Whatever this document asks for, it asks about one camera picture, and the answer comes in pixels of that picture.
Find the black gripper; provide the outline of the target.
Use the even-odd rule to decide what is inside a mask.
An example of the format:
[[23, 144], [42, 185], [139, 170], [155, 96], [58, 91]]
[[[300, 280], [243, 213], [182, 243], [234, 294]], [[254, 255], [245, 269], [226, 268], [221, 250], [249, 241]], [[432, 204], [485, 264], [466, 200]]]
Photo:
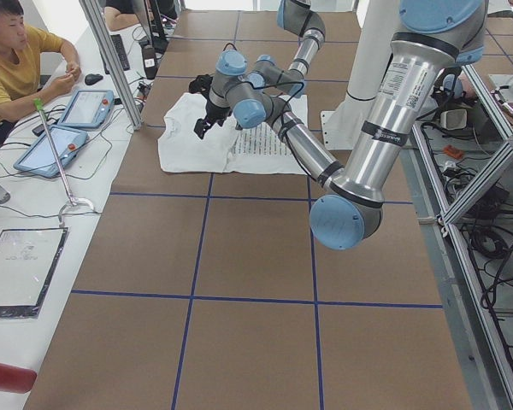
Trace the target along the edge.
[[193, 129], [200, 139], [204, 138], [206, 132], [212, 128], [212, 125], [223, 125], [231, 114], [231, 109], [228, 106], [220, 107], [211, 101], [206, 102], [205, 109], [205, 119], [198, 119]]

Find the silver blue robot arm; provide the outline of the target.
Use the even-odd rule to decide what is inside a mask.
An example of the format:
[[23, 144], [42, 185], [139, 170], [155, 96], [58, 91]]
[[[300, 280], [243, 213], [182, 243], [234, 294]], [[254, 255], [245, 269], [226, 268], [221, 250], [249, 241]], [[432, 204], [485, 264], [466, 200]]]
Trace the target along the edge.
[[233, 117], [240, 129], [269, 125], [299, 166], [326, 195], [310, 210], [310, 228], [324, 246], [349, 249], [380, 226], [382, 188], [438, 74], [478, 61], [488, 4], [485, 1], [397, 1], [388, 15], [392, 34], [378, 52], [385, 62], [374, 75], [376, 93], [346, 163], [339, 162], [292, 112], [305, 76], [323, 46], [326, 28], [308, 1], [283, 1], [277, 23], [300, 38], [288, 69], [260, 56], [253, 67], [237, 50], [221, 52], [213, 74], [196, 77], [190, 93], [205, 98], [194, 131], [203, 137]]
[[277, 25], [298, 37], [298, 50], [288, 69], [278, 67], [270, 55], [261, 55], [245, 76], [256, 89], [272, 86], [290, 97], [301, 97], [310, 63], [323, 46], [326, 28], [322, 18], [311, 10], [311, 1], [281, 1]]

